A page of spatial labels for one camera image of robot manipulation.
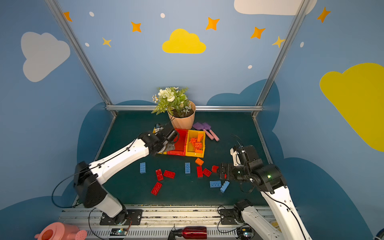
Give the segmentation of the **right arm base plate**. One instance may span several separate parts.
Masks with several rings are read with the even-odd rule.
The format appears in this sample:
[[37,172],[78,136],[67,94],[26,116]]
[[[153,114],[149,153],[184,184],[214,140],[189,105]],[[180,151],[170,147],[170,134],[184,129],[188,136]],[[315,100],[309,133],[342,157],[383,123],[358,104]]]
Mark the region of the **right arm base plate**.
[[241,212],[236,209],[219,209],[222,225],[240,225],[243,223]]

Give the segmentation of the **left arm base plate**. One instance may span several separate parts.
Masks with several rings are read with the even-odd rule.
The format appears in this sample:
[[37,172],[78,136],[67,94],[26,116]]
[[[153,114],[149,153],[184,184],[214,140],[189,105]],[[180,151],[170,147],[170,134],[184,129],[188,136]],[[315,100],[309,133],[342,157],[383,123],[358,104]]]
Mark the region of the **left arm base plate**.
[[106,213],[102,214],[101,226],[137,226],[140,225],[143,210],[123,209],[115,217],[111,218]]

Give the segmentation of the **orange lego fence piece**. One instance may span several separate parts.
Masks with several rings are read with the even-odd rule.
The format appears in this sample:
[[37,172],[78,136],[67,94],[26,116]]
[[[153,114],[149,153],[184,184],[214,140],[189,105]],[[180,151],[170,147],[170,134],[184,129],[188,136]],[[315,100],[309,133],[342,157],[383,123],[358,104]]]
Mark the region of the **orange lego fence piece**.
[[191,138],[191,139],[190,139],[190,143],[192,144],[192,146],[194,147],[194,149],[197,149],[197,148],[198,148],[198,139],[197,139],[197,138]]

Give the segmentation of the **orange curved lego piece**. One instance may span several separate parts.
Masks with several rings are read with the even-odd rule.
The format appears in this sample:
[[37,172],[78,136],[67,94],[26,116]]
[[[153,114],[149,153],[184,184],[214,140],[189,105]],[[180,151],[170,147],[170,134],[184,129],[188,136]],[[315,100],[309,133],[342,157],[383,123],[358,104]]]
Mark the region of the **orange curved lego piece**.
[[203,140],[203,138],[204,138],[204,134],[202,134],[202,133],[199,133],[198,134],[198,137],[197,137],[197,142],[202,142],[202,140]]

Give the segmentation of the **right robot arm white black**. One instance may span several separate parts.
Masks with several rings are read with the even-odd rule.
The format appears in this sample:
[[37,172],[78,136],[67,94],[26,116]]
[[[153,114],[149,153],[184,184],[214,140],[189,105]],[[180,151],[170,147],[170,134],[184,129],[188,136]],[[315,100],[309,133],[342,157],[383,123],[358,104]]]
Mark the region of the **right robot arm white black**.
[[248,200],[233,209],[220,209],[224,225],[238,224],[237,237],[248,240],[309,240],[311,236],[292,201],[287,181],[274,164],[264,165],[254,146],[236,145],[230,150],[233,163],[222,163],[218,174],[226,183],[247,183],[258,190],[268,203],[278,227],[266,220]]

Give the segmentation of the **orange lego brick small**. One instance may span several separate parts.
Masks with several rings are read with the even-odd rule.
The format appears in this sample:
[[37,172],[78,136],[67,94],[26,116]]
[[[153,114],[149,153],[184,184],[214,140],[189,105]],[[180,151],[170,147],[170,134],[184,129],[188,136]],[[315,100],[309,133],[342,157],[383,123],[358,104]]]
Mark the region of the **orange lego brick small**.
[[203,149],[203,143],[201,143],[201,142],[194,143],[194,148],[195,148],[195,150],[202,150]]

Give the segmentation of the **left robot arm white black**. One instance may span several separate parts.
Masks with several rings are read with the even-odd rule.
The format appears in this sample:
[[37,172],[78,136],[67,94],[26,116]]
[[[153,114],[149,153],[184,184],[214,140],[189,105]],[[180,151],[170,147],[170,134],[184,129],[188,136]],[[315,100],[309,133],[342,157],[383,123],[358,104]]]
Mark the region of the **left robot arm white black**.
[[111,219],[111,225],[126,225],[128,210],[104,187],[112,176],[135,161],[175,149],[180,139],[172,124],[156,128],[156,131],[141,133],[131,143],[109,156],[92,163],[76,165],[74,188],[85,208],[95,208]]

